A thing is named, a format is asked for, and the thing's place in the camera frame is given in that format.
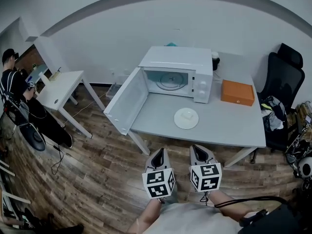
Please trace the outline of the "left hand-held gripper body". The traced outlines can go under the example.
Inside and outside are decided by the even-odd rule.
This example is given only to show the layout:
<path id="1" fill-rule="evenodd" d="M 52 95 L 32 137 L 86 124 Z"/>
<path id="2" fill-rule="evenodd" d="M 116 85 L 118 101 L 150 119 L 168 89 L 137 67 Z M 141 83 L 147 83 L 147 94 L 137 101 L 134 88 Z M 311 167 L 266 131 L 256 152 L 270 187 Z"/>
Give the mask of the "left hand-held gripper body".
<path id="1" fill-rule="evenodd" d="M 165 148 L 160 148 L 148 158 L 142 179 L 149 199 L 172 195 L 176 180 Z"/>

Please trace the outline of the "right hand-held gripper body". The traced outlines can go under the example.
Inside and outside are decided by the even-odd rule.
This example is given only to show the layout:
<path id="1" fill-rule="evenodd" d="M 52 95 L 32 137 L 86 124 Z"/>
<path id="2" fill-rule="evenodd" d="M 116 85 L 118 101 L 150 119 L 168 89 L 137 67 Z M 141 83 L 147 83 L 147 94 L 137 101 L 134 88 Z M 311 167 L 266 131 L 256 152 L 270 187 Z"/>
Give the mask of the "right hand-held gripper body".
<path id="1" fill-rule="evenodd" d="M 191 183 L 197 192 L 218 190 L 222 178 L 221 164 L 209 149 L 194 144 L 190 147 Z"/>

